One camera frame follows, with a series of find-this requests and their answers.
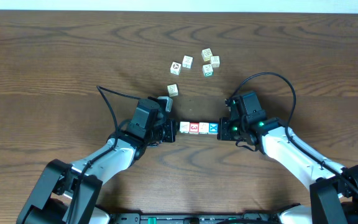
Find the wooden block teal side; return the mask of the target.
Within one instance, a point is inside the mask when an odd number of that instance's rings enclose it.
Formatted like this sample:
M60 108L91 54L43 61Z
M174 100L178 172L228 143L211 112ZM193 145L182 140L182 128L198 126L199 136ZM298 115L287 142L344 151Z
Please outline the wooden block teal side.
M181 133L189 133L190 131L190 122L187 121L181 121L180 122L180 129L179 131Z

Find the wooden block green letter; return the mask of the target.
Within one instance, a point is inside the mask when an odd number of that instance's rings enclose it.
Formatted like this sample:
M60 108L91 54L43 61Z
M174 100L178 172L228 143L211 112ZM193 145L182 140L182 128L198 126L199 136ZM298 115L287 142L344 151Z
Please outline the wooden block green letter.
M198 132L200 134L209 134L209 123L199 123Z

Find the blue letter block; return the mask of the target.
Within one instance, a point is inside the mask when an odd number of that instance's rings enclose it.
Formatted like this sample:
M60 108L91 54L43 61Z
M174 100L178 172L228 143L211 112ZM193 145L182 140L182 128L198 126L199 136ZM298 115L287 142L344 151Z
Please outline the blue letter block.
M209 123L208 134L217 134L219 129L218 123Z

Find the wooden block red number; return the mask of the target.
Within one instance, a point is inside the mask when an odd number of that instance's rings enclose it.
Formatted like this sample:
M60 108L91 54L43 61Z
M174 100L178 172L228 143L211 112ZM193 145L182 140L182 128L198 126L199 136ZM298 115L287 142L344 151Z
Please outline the wooden block red number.
M199 123L190 123L189 125L189 133L190 134L199 134Z

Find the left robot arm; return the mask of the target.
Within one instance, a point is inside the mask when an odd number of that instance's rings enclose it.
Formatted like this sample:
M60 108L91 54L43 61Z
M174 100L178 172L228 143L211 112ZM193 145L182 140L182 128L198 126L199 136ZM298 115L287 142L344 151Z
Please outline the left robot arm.
M111 134L101 149L71 163L49 162L17 222L110 223L111 215L96 206L102 186L130 168L148 147L175 141L177 124L168 118L172 104L168 96L140 99L126 129Z

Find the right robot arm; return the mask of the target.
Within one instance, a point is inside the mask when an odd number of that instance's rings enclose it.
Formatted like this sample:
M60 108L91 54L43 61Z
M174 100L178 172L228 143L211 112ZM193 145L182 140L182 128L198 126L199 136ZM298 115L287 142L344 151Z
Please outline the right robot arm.
M279 118L268 118L251 91L225 101L230 115L219 120L218 140L279 162L310 193L310 206L290 205L267 223L358 223L358 166L347 168L302 141Z

